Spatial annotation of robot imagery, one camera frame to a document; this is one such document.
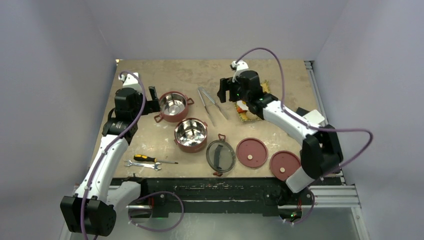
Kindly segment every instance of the hand tool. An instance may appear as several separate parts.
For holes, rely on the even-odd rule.
[[[138,167],[151,168],[151,169],[154,169],[155,171],[162,170],[162,168],[158,167],[159,165],[162,164],[160,162],[156,162],[155,164],[147,164],[147,163],[139,163],[139,162],[133,162],[131,160],[127,160],[127,161],[124,161],[124,163],[125,163],[124,164],[125,167],[138,166]]]
[[[198,93],[199,93],[199,96],[200,96],[201,102],[203,103],[203,107],[204,107],[204,109],[206,110],[206,113],[207,113],[207,115],[209,116],[209,119],[210,119],[210,121],[212,122],[212,125],[213,125],[213,126],[215,126],[215,124],[214,124],[214,120],[212,120],[212,116],[211,116],[211,114],[209,113],[208,108],[206,107],[206,104],[205,104],[205,101],[203,100],[203,96],[202,96],[202,94],[200,93],[200,90],[201,90],[201,89],[202,89],[202,87],[201,87],[201,86],[197,88],[197,91],[198,91]]]
[[[176,161],[165,161],[165,160],[158,160],[154,157],[149,157],[146,155],[136,154],[134,155],[134,160],[139,162],[152,162],[152,163],[167,163],[167,164],[178,164]]]
[[[224,118],[228,120],[227,114],[220,108],[220,106],[218,106],[218,103],[211,97],[211,95],[209,95],[209,93],[201,86],[198,89],[202,90],[202,92],[206,95],[206,97],[219,109],[219,111],[224,116]]]

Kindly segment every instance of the screwdriver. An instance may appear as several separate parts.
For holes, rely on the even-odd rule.
[[[165,161],[165,160],[157,160],[154,157],[149,157],[146,155],[136,154],[134,155],[134,160],[139,162],[153,162],[153,163],[167,163],[167,164],[178,164],[176,161]]]

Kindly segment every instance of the metal tongs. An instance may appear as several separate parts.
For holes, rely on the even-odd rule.
[[[227,119],[228,120],[228,116],[227,116],[227,114],[220,108],[220,106],[218,106],[218,103],[211,97],[211,95],[209,95],[209,93],[203,88],[203,87],[201,87],[201,86],[199,86],[198,88],[197,88],[197,91],[198,91],[198,93],[199,93],[199,96],[200,96],[200,99],[201,99],[201,102],[203,103],[203,106],[204,106],[204,109],[206,110],[206,113],[207,113],[207,115],[209,116],[209,119],[210,119],[210,121],[212,122],[212,125],[214,125],[215,126],[215,124],[214,124],[214,121],[212,120],[212,116],[211,116],[211,114],[209,113],[209,111],[208,111],[208,108],[206,107],[206,104],[205,104],[205,101],[203,100],[203,96],[202,96],[202,94],[200,93],[200,91],[202,91],[205,95],[206,95],[206,97],[219,109],[219,111],[221,112],[221,114],[224,116],[224,118],[225,119]]]

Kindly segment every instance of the table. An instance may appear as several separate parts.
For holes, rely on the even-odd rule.
[[[258,72],[261,82],[267,80],[271,93],[282,96],[282,83],[277,62],[274,59],[245,60],[251,70]],[[144,87],[155,86],[160,97],[168,91],[178,91],[193,98],[195,104],[189,106],[187,117],[198,118],[208,124],[208,144],[218,139],[218,134],[226,135],[226,141],[236,151],[237,144],[244,138],[260,139],[268,148],[267,162],[257,169],[242,165],[237,159],[234,168],[222,177],[273,177],[269,169],[271,156],[277,151],[286,150],[299,156],[301,146],[283,130],[267,121],[241,122],[235,111],[234,103],[219,103],[216,96],[220,79],[231,77],[234,72],[230,69],[231,59],[208,60],[121,60],[113,79],[107,101],[103,124],[107,114],[114,104],[116,90],[122,88],[118,80],[121,71],[138,72]],[[306,110],[317,109],[317,102],[305,63],[300,59],[282,59],[281,64],[285,77],[285,104],[292,110],[298,107]],[[204,87],[220,107],[229,115],[226,120],[218,109],[204,97],[208,110],[212,114],[215,126],[212,125],[198,94],[198,87]],[[161,121],[156,123],[153,117],[157,113],[142,116],[138,121],[138,131],[128,150],[123,155],[114,174],[115,178],[125,178],[135,175],[145,178],[194,178],[214,177],[214,170],[206,160],[206,147],[197,153],[182,152],[174,143],[174,129],[177,123]],[[98,134],[93,157],[100,146],[101,129]],[[179,164],[163,163],[162,170],[131,166],[125,167],[124,160],[132,160],[134,154],[143,154],[162,160],[176,161]]]

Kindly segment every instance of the gray floor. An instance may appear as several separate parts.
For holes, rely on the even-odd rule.
[[[153,218],[145,226],[166,228],[172,226],[179,214],[169,218]],[[157,233],[128,225],[126,213],[118,216],[108,240],[357,240],[359,239],[350,208],[315,208],[310,218],[294,227],[282,224],[279,217],[262,217],[260,214],[202,214],[189,213],[177,228]],[[72,234],[72,240],[83,239]]]

